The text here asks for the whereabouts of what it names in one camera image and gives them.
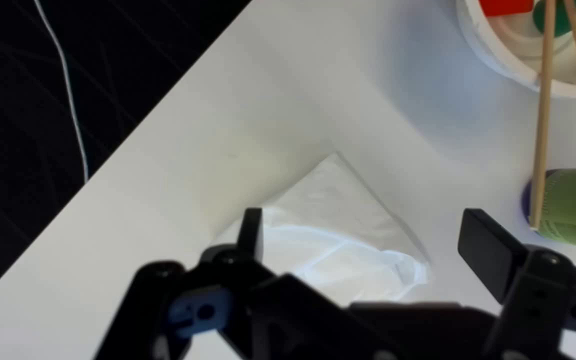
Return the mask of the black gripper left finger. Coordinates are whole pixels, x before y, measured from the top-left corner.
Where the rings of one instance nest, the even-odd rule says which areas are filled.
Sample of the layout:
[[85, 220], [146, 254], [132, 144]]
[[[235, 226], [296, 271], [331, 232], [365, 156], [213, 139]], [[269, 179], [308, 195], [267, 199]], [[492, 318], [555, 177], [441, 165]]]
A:
[[260, 209], [248, 209], [239, 222], [239, 232], [235, 238], [237, 251], [257, 260], [262, 256], [262, 220], [263, 212]]

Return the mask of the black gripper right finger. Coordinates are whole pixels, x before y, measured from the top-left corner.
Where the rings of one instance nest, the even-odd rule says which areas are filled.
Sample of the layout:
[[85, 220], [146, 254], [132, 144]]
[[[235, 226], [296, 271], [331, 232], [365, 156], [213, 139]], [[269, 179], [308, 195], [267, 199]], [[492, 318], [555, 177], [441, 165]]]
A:
[[504, 302], [529, 251], [479, 209], [466, 209], [457, 254], [495, 302]]

